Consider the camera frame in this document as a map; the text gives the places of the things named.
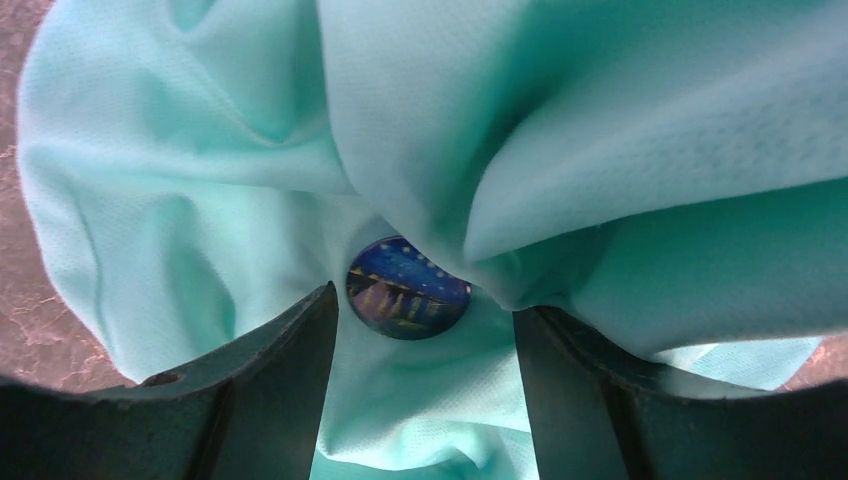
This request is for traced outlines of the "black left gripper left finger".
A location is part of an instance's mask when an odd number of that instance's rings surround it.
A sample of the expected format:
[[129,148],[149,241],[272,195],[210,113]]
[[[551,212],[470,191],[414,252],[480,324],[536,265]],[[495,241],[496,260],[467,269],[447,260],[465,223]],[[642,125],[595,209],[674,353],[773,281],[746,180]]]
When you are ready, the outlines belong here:
[[338,299],[314,290],[255,330],[135,387],[1,381],[5,479],[306,479]]

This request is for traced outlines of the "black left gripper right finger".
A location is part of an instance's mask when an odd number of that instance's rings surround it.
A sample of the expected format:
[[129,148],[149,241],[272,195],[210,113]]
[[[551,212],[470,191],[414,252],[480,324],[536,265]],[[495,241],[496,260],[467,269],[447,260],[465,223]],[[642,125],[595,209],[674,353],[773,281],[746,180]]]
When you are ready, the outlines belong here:
[[513,316],[543,479],[843,479],[847,383],[786,393],[629,354],[564,311]]

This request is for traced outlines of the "blue starry round brooch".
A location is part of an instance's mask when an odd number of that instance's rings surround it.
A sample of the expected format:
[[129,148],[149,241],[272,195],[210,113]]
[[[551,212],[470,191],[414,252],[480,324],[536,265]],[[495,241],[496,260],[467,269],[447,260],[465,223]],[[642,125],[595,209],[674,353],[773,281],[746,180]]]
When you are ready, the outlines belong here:
[[432,338],[466,313],[469,282],[437,266],[402,236],[383,238],[351,262],[345,292],[356,316],[398,340]]

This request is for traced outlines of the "mint green garment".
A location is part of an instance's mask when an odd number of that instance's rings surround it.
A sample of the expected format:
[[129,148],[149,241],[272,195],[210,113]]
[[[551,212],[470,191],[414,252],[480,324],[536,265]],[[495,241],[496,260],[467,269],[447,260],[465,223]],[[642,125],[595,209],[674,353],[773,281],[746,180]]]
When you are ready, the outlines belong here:
[[18,92],[48,276],[140,381],[392,235],[472,286],[348,308],[315,479],[534,479],[511,314],[773,389],[847,327],[843,1],[58,1]]

